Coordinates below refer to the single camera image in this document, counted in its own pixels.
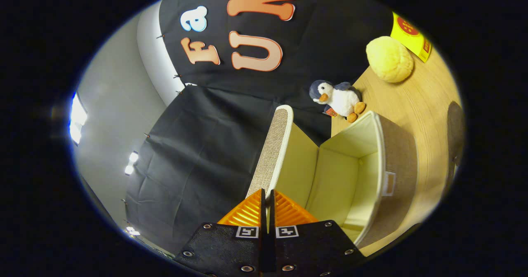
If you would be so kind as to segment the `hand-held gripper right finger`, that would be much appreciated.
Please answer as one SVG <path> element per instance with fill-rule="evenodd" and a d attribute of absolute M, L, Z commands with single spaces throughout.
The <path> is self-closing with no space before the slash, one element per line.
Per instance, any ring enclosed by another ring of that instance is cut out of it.
<path fill-rule="evenodd" d="M 334 220 L 318 221 L 273 190 L 270 197 L 269 274 L 273 277 L 343 277 L 365 256 Z"/>

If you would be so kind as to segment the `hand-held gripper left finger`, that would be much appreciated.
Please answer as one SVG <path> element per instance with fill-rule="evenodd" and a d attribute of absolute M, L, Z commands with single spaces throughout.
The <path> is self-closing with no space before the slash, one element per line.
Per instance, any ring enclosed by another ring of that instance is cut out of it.
<path fill-rule="evenodd" d="M 200 224 L 175 261 L 209 277 L 260 277 L 266 218 L 266 192 L 259 189 L 219 221 Z"/>

